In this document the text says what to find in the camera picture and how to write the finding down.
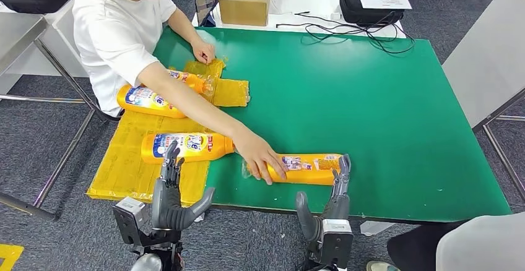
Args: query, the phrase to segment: yellow plastic bag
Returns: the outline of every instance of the yellow plastic bag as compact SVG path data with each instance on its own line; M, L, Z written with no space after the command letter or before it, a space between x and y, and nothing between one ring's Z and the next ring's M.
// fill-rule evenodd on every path
M248 82L220 79L224 66L224 62L217 59L209 65L191 61L183 71L212 79L213 95L204 97L215 105L246 106L249 100ZM160 175L160 164L142 161L141 143L144 136L204 131L206 129L203 126L189 118L175 119L126 111L87 194L93 199L121 200L129 196L142 202L151 202L154 181ZM190 206L202 197L208 167L209 161L183 165L180 185L182 205Z

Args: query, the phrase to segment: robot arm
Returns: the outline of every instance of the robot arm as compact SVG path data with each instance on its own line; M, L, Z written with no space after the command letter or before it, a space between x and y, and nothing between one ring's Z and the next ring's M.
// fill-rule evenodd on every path
M189 227L195 219L206 211L212 203L215 188L204 192L201 200L191 207L183 208L180 202L180 173L184 158L177 162L180 149L174 142L164 156L153 191L152 224L155 230L181 231Z
M148 219L144 203L126 197L113 206L124 243L132 244L132 252L139 255L132 271L183 270L181 231L211 206L213 187L193 206L181 206L179 183L184 158L177 162L179 153L177 142L172 143L164 157L160 177L155 182L151 233L140 230Z
M334 170L334 185L323 214L314 217L308 208L308 199L304 192L298 192L295 198L297 217L308 246L309 260L316 264L346 268L353 234L348 221L350 199L348 184L350 175L350 157L339 158L341 172Z

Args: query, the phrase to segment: cardboard box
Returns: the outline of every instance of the cardboard box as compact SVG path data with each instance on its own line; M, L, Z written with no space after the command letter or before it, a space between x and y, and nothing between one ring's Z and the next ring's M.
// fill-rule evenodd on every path
M268 24L270 0L219 0L220 18L225 24Z

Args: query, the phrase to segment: green table mat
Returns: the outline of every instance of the green table mat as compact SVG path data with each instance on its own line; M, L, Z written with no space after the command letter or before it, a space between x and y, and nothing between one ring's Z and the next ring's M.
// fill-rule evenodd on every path
M426 40L389 55L368 38L315 43L305 33L199 28L225 58L222 78L248 80L246 108L224 108L278 153L348 153L350 214L450 222L510 209ZM399 39L390 49L402 50ZM182 68L193 57L166 29L156 57ZM321 212L331 188L244 179L241 157L213 161L215 204L294 210L305 191Z

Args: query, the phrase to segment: laptop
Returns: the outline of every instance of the laptop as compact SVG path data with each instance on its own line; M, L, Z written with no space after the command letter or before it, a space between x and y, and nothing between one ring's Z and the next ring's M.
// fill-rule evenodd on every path
M215 27L215 22L210 14L217 3L219 0L195 0L199 27Z

